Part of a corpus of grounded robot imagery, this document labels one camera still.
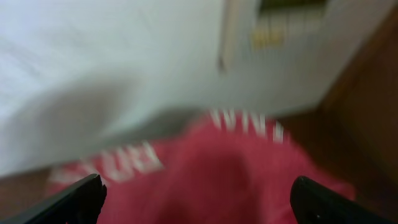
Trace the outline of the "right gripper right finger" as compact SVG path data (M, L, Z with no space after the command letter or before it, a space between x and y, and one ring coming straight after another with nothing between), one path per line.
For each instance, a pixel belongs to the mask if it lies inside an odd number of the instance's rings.
M294 180L290 206L298 224L394 224L306 176Z

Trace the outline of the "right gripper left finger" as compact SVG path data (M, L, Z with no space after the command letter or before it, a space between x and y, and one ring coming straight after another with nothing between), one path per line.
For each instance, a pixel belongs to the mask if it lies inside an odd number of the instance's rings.
M107 195L98 174L90 174L1 224L96 224Z

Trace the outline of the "red t-shirt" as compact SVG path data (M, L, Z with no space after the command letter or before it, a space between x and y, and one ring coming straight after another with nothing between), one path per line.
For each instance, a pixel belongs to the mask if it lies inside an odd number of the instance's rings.
M294 223L290 190L301 175L355 196L353 186L317 167L277 121L226 110L209 112L175 138L56 167L49 192L92 173L108 189L100 223Z

